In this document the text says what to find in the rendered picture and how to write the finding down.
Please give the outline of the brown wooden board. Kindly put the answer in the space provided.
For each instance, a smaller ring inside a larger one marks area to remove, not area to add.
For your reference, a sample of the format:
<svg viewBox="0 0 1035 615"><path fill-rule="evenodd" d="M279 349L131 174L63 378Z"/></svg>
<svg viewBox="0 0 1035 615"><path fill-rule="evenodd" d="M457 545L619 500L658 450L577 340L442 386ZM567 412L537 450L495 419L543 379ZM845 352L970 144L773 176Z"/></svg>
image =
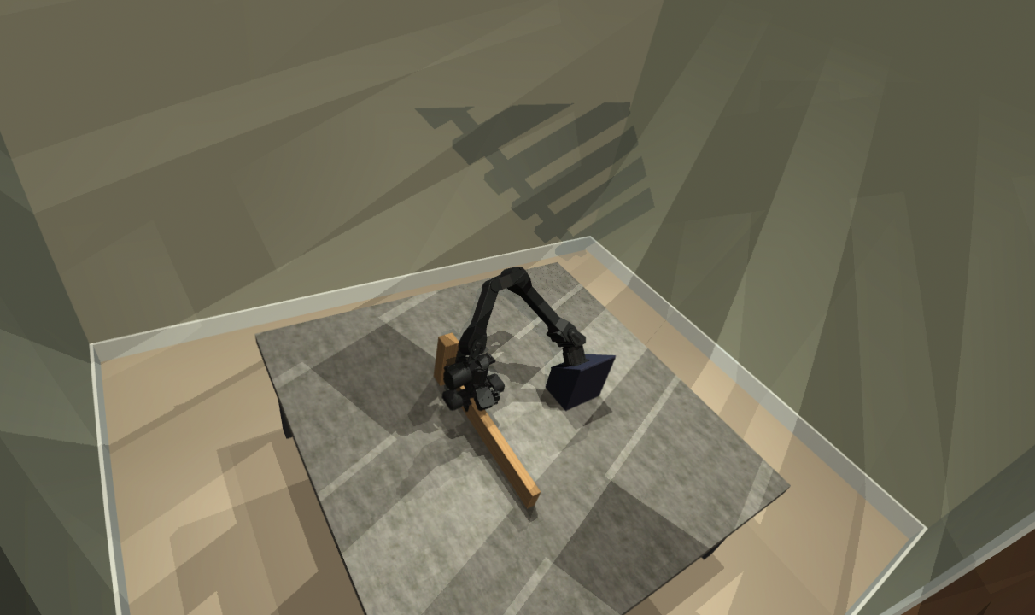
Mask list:
<svg viewBox="0 0 1035 615"><path fill-rule="evenodd" d="M540 488L535 485L528 471L525 470L518 456L512 451L510 445L507 444L505 437L501 435L497 424L494 424L493 420L487 416L486 410L477 410L474 398L471 398L470 402L471 405L468 406L468 412L465 411L465 408L461 407L466 417L474 424L478 435L485 442L485 445L487 445L489 452L493 455L495 462L497 462L500 469L505 473L507 480L515 489L515 493L518 493L518 497L522 500L523 505L526 507L534 506L538 498L540 498Z"/></svg>

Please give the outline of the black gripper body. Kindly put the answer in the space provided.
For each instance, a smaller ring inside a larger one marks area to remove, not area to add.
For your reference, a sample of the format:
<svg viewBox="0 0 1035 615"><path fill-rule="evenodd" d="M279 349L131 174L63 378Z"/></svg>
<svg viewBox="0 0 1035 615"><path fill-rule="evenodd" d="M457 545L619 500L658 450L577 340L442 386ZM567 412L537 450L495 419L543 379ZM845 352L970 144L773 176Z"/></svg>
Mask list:
<svg viewBox="0 0 1035 615"><path fill-rule="evenodd" d="M456 410L461 408L464 404L466 404L466 402L470 402L471 399L470 392L471 390L473 390L473 388L477 388L477 386L478 388L482 388L483 386L485 386L485 383L489 383L489 388L498 390L500 393L503 392L503 390L505 390L505 383L503 383L502 380L500 380L499 375L493 374L493 375L487 375L486 380L482 382L470 381L469 383L464 385L465 389L462 389L460 391L457 391L456 389L444 390L441 398L444 400L444 402L446 402L446 405L448 408L450 408L450 410Z"/></svg>

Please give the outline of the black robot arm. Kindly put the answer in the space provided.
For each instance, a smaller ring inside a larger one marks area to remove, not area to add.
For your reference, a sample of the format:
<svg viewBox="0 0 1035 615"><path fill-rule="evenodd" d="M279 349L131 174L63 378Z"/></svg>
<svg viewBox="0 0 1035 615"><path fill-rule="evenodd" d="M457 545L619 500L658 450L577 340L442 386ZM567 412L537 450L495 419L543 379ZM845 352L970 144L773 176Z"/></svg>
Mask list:
<svg viewBox="0 0 1035 615"><path fill-rule="evenodd" d="M589 361L583 347L587 343L587 338L582 332L576 331L576 327L569 320L560 318L548 305L540 293L533 288L532 280L524 268L511 267L502 270L499 276L483 283L473 320L459 340L459 357L456 357L454 365L444 367L446 372L443 373L443 381L449 390L456 390L470 381L482 382L486 380L487 367L493 365L495 359L487 353L480 354L485 353L487 320L493 312L495 297L499 291L505 290L505 288L515 295L520 295L548 325L548 336L559 347L563 347L564 365L562 367L579 367ZM468 357L465 357L466 355ZM500 392L489 389L489 383L485 383L482 388L477 386L471 390L470 398L474 398L477 410L486 410L500 401Z"/></svg>

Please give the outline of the brown wooden post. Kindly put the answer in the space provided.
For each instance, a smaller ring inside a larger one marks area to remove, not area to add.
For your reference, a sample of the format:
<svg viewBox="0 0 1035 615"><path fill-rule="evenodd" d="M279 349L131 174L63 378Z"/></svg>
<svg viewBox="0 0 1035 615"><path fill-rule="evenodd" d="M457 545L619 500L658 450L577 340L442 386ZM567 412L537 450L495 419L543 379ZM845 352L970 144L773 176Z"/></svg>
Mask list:
<svg viewBox="0 0 1035 615"><path fill-rule="evenodd" d="M459 357L459 338L450 334L443 336L438 336L438 348L436 348L436 362L435 369L433 369L433 378L440 386L443 386L443 373L444 367L454 365L456 357Z"/></svg>

